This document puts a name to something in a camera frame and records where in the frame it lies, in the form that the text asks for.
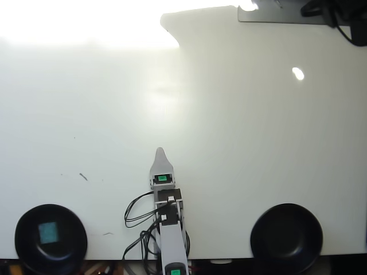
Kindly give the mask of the white gripper green sticker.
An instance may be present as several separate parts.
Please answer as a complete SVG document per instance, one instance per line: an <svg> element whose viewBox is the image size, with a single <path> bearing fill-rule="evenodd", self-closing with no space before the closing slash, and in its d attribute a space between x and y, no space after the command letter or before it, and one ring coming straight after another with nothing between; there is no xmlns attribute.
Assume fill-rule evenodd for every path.
<svg viewBox="0 0 367 275"><path fill-rule="evenodd" d="M150 168L150 189L169 190L175 189L174 168L169 162L165 151L158 147L153 165Z"/></svg>

